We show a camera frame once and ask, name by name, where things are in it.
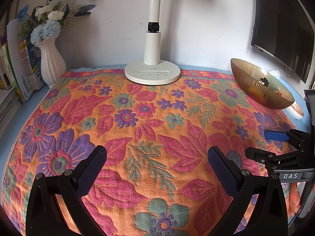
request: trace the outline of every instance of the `gold glass bowl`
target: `gold glass bowl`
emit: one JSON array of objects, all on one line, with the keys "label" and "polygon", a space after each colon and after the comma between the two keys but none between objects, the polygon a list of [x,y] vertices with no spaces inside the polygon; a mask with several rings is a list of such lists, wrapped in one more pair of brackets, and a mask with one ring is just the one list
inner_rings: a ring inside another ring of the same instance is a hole
[{"label": "gold glass bowl", "polygon": [[[284,109],[294,103],[294,97],[288,89],[260,67],[241,59],[232,58],[231,69],[241,89],[259,104],[271,109]],[[264,77],[269,82],[268,87],[259,83],[260,78]]]}]

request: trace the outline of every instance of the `desk lamp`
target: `desk lamp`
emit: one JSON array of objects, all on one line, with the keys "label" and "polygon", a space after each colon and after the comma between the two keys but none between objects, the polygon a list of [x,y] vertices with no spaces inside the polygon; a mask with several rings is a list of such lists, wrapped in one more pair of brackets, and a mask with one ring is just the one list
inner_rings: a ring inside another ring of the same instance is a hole
[{"label": "desk lamp", "polygon": [[145,33],[144,60],[128,64],[125,76],[136,83],[163,85],[176,81],[180,76],[177,65],[161,60],[160,19],[161,0],[150,0],[148,31]]}]

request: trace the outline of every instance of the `lamp base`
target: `lamp base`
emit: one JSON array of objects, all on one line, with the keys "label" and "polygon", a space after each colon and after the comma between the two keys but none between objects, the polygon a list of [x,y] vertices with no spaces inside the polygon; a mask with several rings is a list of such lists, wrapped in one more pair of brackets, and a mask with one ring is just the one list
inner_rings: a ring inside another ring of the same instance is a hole
[{"label": "lamp base", "polygon": [[142,60],[135,61],[125,67],[125,76],[136,83],[145,85],[163,85],[176,81],[181,70],[175,64],[160,60],[155,66],[145,64]]}]

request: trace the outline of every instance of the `television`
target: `television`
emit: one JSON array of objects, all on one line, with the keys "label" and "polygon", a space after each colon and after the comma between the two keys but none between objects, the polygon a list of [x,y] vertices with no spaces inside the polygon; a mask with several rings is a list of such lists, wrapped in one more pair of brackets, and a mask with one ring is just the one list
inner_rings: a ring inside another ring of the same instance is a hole
[{"label": "television", "polygon": [[256,0],[251,45],[281,62],[306,83],[314,30],[298,0]]}]

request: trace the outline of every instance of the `white rose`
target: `white rose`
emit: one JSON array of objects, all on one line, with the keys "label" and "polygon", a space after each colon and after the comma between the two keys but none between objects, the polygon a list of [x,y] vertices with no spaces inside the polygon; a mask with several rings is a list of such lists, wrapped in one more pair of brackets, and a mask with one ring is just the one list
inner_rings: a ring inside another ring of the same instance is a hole
[{"label": "white rose", "polygon": [[49,20],[61,20],[65,13],[63,11],[52,11],[48,14]]},{"label": "white rose", "polygon": [[35,12],[35,17],[39,17],[40,15],[43,15],[46,12],[50,12],[53,10],[53,7],[50,5],[46,5],[42,8],[39,8],[36,12]]}]

